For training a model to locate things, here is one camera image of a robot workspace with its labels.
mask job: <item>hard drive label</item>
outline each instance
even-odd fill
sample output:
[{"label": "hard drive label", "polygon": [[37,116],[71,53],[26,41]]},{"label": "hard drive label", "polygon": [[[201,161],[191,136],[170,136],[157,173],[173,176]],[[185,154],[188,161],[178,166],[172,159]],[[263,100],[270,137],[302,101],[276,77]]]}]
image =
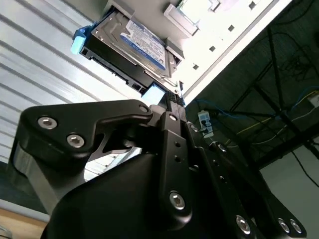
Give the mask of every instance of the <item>hard drive label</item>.
[{"label": "hard drive label", "polygon": [[121,33],[121,39],[159,68],[165,70],[164,43],[147,28],[131,20],[126,25],[126,29],[130,34]]}]

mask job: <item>blue cable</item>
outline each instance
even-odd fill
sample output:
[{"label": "blue cable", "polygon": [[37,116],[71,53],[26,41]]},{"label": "blue cable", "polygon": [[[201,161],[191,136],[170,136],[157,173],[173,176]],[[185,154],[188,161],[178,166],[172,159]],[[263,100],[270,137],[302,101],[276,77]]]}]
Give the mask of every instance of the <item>blue cable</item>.
[{"label": "blue cable", "polygon": [[248,118],[247,116],[232,116],[228,113],[226,113],[225,111],[223,111],[220,107],[218,107],[214,102],[211,102],[211,101],[207,101],[207,100],[195,100],[195,101],[192,101],[192,102],[204,102],[204,103],[207,103],[209,105],[212,105],[214,106],[216,109],[218,109],[220,112],[222,112],[223,115],[226,115],[228,117],[231,117],[231,118],[234,118],[234,119],[246,119]]},{"label": "blue cable", "polygon": [[313,88],[319,89],[319,86],[309,86],[309,87],[305,88],[305,89],[302,91],[302,93],[299,95],[297,102],[294,104],[294,106],[292,106],[291,109],[293,110],[293,109],[299,104],[301,98],[302,98],[303,96],[305,96],[306,92],[307,92],[309,89],[313,89]]}]

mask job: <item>corrugated metal wall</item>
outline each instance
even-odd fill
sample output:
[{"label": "corrugated metal wall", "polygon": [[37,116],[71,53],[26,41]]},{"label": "corrugated metal wall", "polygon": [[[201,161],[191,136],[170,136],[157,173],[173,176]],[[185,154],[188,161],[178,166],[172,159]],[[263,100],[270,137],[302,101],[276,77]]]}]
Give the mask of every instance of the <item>corrugated metal wall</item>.
[{"label": "corrugated metal wall", "polygon": [[28,107],[140,97],[97,63],[71,54],[74,31],[90,24],[59,0],[0,0],[1,161]]}]

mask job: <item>electrical outlet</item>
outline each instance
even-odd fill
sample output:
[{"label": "electrical outlet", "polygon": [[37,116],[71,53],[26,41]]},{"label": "electrical outlet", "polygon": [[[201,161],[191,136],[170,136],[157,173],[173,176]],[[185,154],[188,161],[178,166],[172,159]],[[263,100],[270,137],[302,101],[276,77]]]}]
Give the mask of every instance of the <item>electrical outlet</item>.
[{"label": "electrical outlet", "polygon": [[313,104],[315,108],[319,106],[319,94],[309,97],[308,100],[310,101],[311,104]]},{"label": "electrical outlet", "polygon": [[198,112],[198,119],[201,127],[201,132],[204,138],[209,138],[214,136],[213,127],[210,123],[210,116],[208,111]]}]

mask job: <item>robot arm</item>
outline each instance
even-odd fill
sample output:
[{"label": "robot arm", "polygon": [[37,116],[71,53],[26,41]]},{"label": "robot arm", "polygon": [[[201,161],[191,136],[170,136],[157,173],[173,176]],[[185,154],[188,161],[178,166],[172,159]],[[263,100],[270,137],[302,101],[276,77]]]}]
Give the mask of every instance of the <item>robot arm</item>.
[{"label": "robot arm", "polygon": [[[208,146],[167,95],[167,109],[127,100],[22,113],[8,170],[50,214],[42,238],[306,238],[263,179]],[[132,147],[142,153],[84,181],[88,161]]]}]

